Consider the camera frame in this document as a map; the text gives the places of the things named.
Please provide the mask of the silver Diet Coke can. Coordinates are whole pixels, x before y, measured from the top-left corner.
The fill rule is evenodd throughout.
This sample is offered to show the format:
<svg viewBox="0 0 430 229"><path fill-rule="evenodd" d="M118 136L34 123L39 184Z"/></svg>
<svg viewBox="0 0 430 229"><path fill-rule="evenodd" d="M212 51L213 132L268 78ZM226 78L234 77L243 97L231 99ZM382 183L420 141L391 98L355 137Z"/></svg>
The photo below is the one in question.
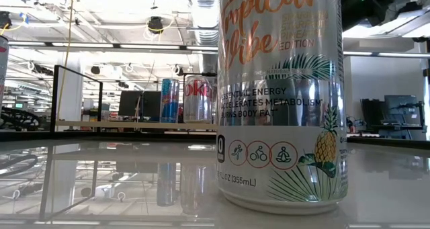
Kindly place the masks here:
<svg viewBox="0 0 430 229"><path fill-rule="evenodd" d="M190 76L183 90L183 119L186 124L210 124L212 121L212 86L203 76Z"/></svg>

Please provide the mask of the blue silver Red Bull can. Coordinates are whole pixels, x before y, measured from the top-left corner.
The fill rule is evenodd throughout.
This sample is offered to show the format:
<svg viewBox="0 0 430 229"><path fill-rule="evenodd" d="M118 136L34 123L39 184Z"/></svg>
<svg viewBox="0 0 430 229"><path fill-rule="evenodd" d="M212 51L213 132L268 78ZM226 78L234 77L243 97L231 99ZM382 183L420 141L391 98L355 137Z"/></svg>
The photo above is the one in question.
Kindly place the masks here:
<svg viewBox="0 0 430 229"><path fill-rule="evenodd" d="M161 88L161 123L177 123L179 111L179 81L163 79Z"/></svg>

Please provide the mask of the Celsius Tropical Vibe can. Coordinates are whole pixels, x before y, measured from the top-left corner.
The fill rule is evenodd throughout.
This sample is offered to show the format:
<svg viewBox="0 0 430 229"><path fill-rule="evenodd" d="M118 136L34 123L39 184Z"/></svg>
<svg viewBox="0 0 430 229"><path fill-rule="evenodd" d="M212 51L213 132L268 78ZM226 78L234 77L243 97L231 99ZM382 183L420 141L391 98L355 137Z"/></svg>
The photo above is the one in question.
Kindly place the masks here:
<svg viewBox="0 0 430 229"><path fill-rule="evenodd" d="M347 195L341 0L220 0L218 187L273 214Z"/></svg>

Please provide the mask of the black monitor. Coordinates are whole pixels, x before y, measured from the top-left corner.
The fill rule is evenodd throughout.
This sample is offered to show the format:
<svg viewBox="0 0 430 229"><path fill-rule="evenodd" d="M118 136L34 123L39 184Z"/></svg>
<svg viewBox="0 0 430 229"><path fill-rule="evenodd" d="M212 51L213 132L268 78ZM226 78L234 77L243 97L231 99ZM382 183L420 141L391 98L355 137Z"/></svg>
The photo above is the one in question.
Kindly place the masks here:
<svg viewBox="0 0 430 229"><path fill-rule="evenodd" d="M142 116L149 117L151 120L158 120L161 114L161 92L145 91L142 98Z"/></svg>
<svg viewBox="0 0 430 229"><path fill-rule="evenodd" d="M123 91L120 96L119 116L136 116L142 91Z"/></svg>

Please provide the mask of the long ceiling light strip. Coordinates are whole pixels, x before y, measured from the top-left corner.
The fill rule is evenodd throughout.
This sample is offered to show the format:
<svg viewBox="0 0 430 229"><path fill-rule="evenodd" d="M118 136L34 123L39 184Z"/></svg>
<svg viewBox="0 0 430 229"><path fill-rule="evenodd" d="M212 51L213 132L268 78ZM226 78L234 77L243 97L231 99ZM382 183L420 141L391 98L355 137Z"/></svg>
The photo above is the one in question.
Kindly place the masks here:
<svg viewBox="0 0 430 229"><path fill-rule="evenodd" d="M184 46L160 44L105 44L105 43L70 43L66 42L25 42L10 41L9 46L15 49L55 50L55 51L88 51L88 52L145 52L163 54L218 54L215 46ZM345 56L364 56L378 58L413 58L429 59L430 53L408 52L362 52L344 51Z"/></svg>

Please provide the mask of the dark desk monitor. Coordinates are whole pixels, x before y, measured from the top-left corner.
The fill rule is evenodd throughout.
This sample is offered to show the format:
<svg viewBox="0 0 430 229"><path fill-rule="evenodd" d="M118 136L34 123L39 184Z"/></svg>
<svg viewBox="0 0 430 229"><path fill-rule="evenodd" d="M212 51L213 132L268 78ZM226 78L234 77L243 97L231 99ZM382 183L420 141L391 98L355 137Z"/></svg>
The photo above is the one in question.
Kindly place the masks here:
<svg viewBox="0 0 430 229"><path fill-rule="evenodd" d="M415 95L385 95L384 101L389 114L417 114L417 97Z"/></svg>

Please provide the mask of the white Celsius can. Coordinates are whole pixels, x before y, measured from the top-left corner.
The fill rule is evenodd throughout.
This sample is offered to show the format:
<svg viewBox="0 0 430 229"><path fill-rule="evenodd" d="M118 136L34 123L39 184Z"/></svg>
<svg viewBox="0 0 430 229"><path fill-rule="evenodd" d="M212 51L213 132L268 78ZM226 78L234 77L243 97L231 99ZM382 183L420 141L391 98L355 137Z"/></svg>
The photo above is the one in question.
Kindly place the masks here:
<svg viewBox="0 0 430 229"><path fill-rule="evenodd" d="M3 92L5 89L8 56L9 40L6 37L0 35L0 111L2 108Z"/></svg>

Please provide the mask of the black ceiling fixture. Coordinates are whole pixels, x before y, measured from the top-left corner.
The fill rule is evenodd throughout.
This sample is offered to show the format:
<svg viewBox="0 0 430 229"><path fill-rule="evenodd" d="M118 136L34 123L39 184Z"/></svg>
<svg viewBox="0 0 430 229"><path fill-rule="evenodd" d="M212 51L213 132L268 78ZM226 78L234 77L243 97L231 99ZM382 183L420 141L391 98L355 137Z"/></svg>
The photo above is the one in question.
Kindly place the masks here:
<svg viewBox="0 0 430 229"><path fill-rule="evenodd" d="M0 11L0 30L10 29L12 26L10 19L10 12L8 11Z"/></svg>

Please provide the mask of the silver ventilation duct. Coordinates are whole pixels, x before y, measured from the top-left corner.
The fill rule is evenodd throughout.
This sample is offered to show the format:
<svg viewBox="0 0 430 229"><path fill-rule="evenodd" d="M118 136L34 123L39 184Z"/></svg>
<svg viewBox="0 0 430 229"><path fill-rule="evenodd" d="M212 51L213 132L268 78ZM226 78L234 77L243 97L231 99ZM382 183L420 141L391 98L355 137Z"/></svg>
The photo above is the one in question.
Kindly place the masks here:
<svg viewBox="0 0 430 229"><path fill-rule="evenodd" d="M219 0L190 0L191 16L199 46L218 47Z"/></svg>

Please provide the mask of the black aluminium table frame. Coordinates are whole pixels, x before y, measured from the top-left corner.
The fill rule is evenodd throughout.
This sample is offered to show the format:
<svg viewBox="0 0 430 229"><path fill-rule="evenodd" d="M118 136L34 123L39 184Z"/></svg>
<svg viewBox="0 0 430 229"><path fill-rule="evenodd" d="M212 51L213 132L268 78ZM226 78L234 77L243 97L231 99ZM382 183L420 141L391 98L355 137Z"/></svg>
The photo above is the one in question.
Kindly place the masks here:
<svg viewBox="0 0 430 229"><path fill-rule="evenodd" d="M157 142L215 142L216 135L209 134L143 134L115 132L0 132L0 142L21 142L30 140L131 140ZM414 148L430 151L430 141L396 140L374 137L350 137L348 143L370 144L376 146L391 146L399 148Z"/></svg>

